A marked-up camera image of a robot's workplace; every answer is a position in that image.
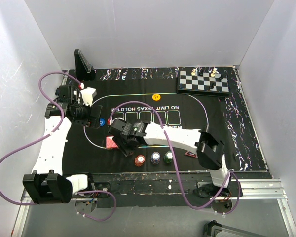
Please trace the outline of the blue small blind button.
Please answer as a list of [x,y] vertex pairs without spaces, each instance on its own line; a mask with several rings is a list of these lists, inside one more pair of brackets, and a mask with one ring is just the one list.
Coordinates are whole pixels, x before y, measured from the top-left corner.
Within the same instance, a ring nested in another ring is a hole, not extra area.
[[106,124],[105,120],[104,119],[99,119],[99,125],[100,127],[104,126]]

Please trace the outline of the red poker chip stack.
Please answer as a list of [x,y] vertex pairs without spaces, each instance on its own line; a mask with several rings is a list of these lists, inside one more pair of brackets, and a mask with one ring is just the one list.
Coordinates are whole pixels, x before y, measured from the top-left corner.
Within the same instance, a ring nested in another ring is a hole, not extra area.
[[135,158],[134,164],[135,164],[135,166],[140,167],[145,163],[145,161],[146,161],[145,156],[139,155]]

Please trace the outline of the yellow dealer button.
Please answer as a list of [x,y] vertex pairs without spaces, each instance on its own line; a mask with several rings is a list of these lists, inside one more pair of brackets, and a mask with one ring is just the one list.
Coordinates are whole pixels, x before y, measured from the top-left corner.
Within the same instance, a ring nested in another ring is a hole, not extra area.
[[154,100],[154,101],[159,101],[160,99],[161,99],[161,95],[160,94],[153,94],[152,95],[152,99]]

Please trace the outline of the black triangular all-in marker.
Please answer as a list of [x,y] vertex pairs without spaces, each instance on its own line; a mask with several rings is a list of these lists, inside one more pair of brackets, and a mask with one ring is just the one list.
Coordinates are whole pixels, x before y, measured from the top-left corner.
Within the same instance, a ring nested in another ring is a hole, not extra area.
[[185,156],[193,157],[193,158],[197,158],[197,155],[194,154],[194,153],[192,153],[192,152],[190,152],[190,151],[186,151],[186,152],[185,152]]

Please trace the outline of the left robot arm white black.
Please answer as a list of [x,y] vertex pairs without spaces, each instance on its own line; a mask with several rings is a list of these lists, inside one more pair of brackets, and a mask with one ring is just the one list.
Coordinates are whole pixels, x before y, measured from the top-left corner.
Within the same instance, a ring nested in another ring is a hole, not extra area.
[[95,185],[86,174],[63,176],[62,160],[67,134],[75,124],[99,128],[102,106],[94,105],[96,89],[82,85],[62,85],[56,90],[56,99],[45,111],[45,135],[31,174],[25,174],[23,185],[35,204],[68,203],[79,192],[91,197]]

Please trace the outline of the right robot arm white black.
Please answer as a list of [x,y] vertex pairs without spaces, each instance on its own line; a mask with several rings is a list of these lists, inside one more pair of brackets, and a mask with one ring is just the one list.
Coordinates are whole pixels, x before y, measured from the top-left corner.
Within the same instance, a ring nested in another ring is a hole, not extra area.
[[128,123],[111,120],[109,134],[125,156],[141,145],[171,145],[197,155],[200,165],[210,172],[214,192],[219,196],[231,191],[224,157],[224,141],[199,129],[179,129],[154,122]]

